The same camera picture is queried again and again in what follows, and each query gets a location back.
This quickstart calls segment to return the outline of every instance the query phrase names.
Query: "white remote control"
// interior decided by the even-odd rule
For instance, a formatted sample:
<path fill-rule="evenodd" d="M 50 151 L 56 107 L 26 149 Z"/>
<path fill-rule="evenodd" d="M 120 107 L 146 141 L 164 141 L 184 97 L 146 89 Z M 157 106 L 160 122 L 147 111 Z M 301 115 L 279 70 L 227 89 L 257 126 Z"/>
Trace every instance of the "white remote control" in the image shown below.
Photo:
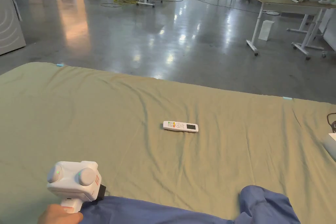
<path fill-rule="evenodd" d="M 198 132 L 197 124 L 181 123 L 181 122 L 174 122 L 174 121 L 164 121 L 163 128 L 165 130 Z"/>

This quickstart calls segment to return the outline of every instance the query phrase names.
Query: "concrete floor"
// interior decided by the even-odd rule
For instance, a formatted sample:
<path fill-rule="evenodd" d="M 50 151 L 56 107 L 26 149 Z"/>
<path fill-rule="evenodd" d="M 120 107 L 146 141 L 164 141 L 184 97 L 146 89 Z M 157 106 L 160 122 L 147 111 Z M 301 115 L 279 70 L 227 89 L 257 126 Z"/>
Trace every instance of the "concrete floor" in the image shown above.
<path fill-rule="evenodd" d="M 17 0 L 27 46 L 0 56 L 0 74 L 44 61 L 336 103 L 336 57 L 312 51 L 305 61 L 291 46 L 304 36 L 286 28 L 298 28 L 300 19 L 264 15 L 275 21 L 274 30 L 268 42 L 258 40 L 255 57 L 245 40 L 252 38 L 260 4 L 206 1 L 232 8 L 197 0 L 158 2 L 154 9 L 100 5 L 112 0 Z"/>

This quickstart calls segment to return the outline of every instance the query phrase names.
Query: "white cabinet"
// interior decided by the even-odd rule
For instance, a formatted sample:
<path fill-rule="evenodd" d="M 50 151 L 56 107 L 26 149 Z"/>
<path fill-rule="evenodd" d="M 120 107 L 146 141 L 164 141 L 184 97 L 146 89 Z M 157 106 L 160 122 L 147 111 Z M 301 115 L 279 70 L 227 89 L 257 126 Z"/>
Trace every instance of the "white cabinet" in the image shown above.
<path fill-rule="evenodd" d="M 0 55 L 24 47 L 22 34 L 13 0 L 0 0 Z"/>

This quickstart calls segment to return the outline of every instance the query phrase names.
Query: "mattress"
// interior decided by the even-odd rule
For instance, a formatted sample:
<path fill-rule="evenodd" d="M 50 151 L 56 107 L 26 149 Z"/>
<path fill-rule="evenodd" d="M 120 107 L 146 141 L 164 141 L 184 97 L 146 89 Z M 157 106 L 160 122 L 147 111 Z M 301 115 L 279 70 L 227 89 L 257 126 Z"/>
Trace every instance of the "mattress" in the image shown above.
<path fill-rule="evenodd" d="M 35 224 L 60 202 L 50 168 L 82 160 L 114 196 L 235 219 L 239 192 L 258 185 L 289 197 L 302 223 L 336 220 L 336 163 L 322 145 L 336 105 L 49 63 L 1 75 L 0 90 L 4 224 Z"/>

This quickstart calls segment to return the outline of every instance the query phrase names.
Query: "wall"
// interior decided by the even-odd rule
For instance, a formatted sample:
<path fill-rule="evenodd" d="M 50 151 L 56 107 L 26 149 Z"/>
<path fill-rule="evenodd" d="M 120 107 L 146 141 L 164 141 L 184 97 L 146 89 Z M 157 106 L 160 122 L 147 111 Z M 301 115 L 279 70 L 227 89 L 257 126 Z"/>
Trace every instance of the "wall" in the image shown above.
<path fill-rule="evenodd" d="M 325 41 L 336 51 L 336 12 L 327 10 L 322 20 L 320 30 L 324 31 L 328 19 L 331 18 L 329 25 L 324 34 Z"/>

